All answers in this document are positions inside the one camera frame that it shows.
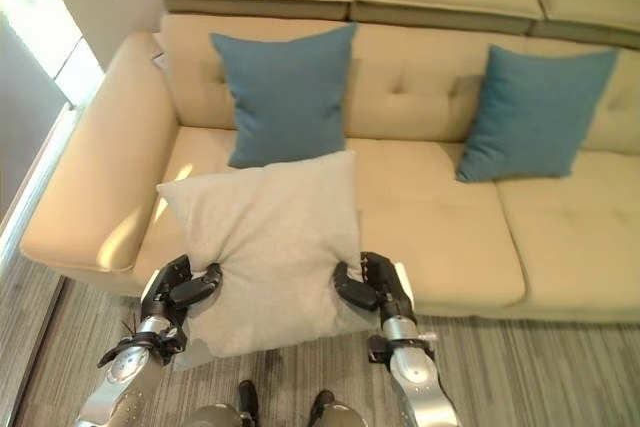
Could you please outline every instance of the sunlight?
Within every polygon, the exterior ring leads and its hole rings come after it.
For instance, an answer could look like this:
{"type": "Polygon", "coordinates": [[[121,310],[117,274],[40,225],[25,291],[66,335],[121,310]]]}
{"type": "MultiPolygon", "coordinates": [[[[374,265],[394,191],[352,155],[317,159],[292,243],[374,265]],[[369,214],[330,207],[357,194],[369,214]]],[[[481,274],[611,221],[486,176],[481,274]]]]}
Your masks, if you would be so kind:
{"type": "Polygon", "coordinates": [[[98,265],[101,269],[114,269],[114,257],[118,253],[122,243],[128,240],[129,236],[136,230],[141,213],[142,208],[138,207],[127,215],[124,220],[120,222],[115,229],[113,229],[107,237],[107,240],[102,243],[97,256],[98,265]]]}
{"type": "MultiPolygon", "coordinates": [[[[180,169],[180,172],[178,172],[178,175],[176,175],[173,180],[184,180],[189,176],[191,172],[193,172],[193,164],[187,164],[182,167],[182,169],[180,169]]],[[[157,222],[160,217],[162,217],[162,214],[164,214],[164,211],[167,209],[168,205],[169,204],[167,204],[166,200],[160,199],[160,202],[158,202],[158,208],[156,209],[156,214],[153,217],[154,223],[157,222]]]]}

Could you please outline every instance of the robotic arm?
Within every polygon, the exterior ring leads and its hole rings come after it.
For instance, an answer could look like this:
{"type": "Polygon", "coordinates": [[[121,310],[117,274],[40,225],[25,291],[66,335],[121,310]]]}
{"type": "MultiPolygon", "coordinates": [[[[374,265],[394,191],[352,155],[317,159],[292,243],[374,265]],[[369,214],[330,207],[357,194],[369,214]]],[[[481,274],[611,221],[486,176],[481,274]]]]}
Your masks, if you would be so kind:
{"type": "Polygon", "coordinates": [[[102,357],[98,367],[113,362],[74,427],[136,425],[144,402],[160,382],[162,367],[185,349],[182,324],[188,307],[213,294],[221,281],[218,264],[192,279],[186,255],[156,270],[142,294],[139,330],[102,357]]]}
{"type": "Polygon", "coordinates": [[[369,339],[369,361],[385,364],[402,407],[405,427],[461,426],[453,403],[440,385],[434,362],[435,334],[419,334],[410,297],[396,267],[373,252],[361,257],[364,283],[347,276],[343,262],[334,271],[334,285],[347,302],[374,311],[380,309],[384,337],[369,339]]]}
{"type": "MultiPolygon", "coordinates": [[[[444,393],[434,363],[435,334],[421,335],[412,301],[389,259],[365,252],[363,282],[347,276],[339,263],[333,280],[346,301],[370,311],[380,310],[384,337],[369,339],[369,360],[385,364],[402,403],[405,427],[454,427],[460,422],[444,393]]],[[[192,278],[186,255],[157,270],[140,305],[142,323],[98,363],[111,362],[105,379],[87,399],[74,427],[129,427],[138,424],[142,406],[157,387],[163,366],[183,352],[187,337],[182,324],[190,305],[212,295],[222,282],[218,264],[192,278]]]]}

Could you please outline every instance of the teal throw pillow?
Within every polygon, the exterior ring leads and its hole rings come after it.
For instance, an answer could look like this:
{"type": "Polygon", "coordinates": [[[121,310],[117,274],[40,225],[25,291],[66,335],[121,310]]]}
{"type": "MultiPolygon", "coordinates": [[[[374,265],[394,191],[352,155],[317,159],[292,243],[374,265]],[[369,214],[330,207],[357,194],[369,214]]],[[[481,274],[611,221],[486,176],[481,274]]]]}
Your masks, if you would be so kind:
{"type": "Polygon", "coordinates": [[[569,175],[616,58],[616,51],[538,57],[491,45],[456,178],[569,175]]]}
{"type": "Polygon", "coordinates": [[[211,34],[235,100],[229,165],[263,167],[344,150],[342,100],[356,24],[289,42],[211,34]]]}

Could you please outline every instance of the beige sofa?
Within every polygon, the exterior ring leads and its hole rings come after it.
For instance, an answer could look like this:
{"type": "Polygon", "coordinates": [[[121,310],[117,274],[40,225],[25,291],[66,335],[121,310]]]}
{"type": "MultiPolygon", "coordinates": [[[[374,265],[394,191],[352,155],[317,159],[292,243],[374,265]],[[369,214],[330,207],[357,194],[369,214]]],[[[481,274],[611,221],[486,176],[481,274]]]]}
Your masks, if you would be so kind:
{"type": "MultiPolygon", "coordinates": [[[[28,257],[140,293],[184,251],[155,185],[231,170],[233,102],[208,34],[286,40],[352,19],[361,24],[344,116],[357,153],[362,249],[405,264],[417,311],[640,320],[639,52],[620,51],[572,176],[463,184],[454,172],[489,44],[548,56],[603,46],[527,35],[552,22],[538,0],[166,5],[162,47],[135,33],[111,63],[23,238],[28,257]],[[150,59],[163,50],[161,71],[150,59]]],[[[640,32],[627,27],[627,37],[640,32]]]]}

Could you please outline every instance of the light gray pillow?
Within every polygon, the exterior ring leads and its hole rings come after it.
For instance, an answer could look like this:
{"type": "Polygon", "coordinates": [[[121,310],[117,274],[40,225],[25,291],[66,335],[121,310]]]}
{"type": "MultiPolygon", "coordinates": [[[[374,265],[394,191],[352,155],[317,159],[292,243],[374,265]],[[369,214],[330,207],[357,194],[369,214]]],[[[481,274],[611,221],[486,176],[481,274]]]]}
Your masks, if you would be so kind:
{"type": "Polygon", "coordinates": [[[187,318],[183,366],[375,327],[334,291],[360,277],[353,152],[158,186],[182,223],[195,275],[222,266],[219,295],[187,318]]]}

